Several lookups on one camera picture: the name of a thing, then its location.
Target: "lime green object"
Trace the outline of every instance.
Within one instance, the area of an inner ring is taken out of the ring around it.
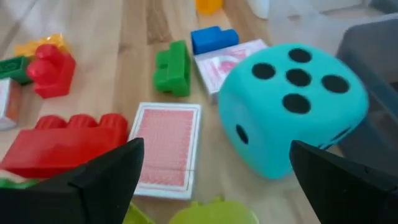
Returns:
[[[24,56],[0,60],[0,79],[9,77],[21,85],[31,83],[32,80],[26,74],[28,64],[29,60]]]
[[[155,224],[133,203],[130,203],[123,224]]]
[[[194,203],[190,208],[178,212],[170,224],[258,224],[252,211],[239,202],[224,202],[220,198],[208,205]]]
[[[156,54],[154,85],[157,90],[175,96],[189,96],[191,59],[184,40],[170,43],[169,50]]]
[[[9,188],[9,189],[26,189],[31,187],[35,184],[39,183],[38,180],[32,179],[27,180],[22,183],[15,183],[14,181],[7,179],[7,178],[0,178],[0,189],[1,188]]]

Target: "die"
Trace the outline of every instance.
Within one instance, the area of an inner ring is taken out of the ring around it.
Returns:
[[[221,124],[235,150],[270,179],[291,173],[293,140],[327,149],[357,127],[368,106],[363,84],[344,63],[301,44],[249,56],[219,95]]]

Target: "red duplo brick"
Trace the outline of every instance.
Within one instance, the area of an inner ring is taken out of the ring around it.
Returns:
[[[41,117],[25,129],[0,163],[25,178],[51,178],[88,162],[127,141],[127,121],[120,114],[104,114],[99,123],[87,114],[66,122],[55,115]]]
[[[37,48],[27,74],[34,81],[34,91],[42,98],[64,96],[69,94],[75,66],[70,53],[62,53],[55,45],[43,44]]]

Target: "wooden floor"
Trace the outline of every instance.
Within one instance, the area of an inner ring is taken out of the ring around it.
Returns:
[[[190,31],[213,25],[233,27],[242,42],[262,38],[267,24],[243,0],[226,0],[223,11],[196,14],[193,0],[2,0],[0,57],[12,56],[15,44],[61,32],[71,43],[78,67],[68,96],[41,100],[24,87],[18,128],[0,133],[0,158],[18,130],[39,116],[122,113],[132,123],[141,101],[189,102],[203,106],[194,198],[203,203],[223,195],[254,211],[260,223],[319,223],[296,178],[263,179],[249,170],[228,142],[198,75],[192,72],[192,94],[175,98],[152,85],[154,56],[173,40],[190,43]],[[168,223],[188,202],[134,197],[134,203],[156,223]]]

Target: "deck of playing cards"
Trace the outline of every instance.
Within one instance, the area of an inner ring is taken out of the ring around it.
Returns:
[[[221,85],[235,65],[266,47],[267,45],[258,39],[195,56],[200,76],[212,103],[217,102]]]
[[[144,165],[134,195],[192,196],[201,106],[140,103],[129,139],[144,138]]]
[[[17,125],[21,86],[11,78],[0,80],[0,130]]]

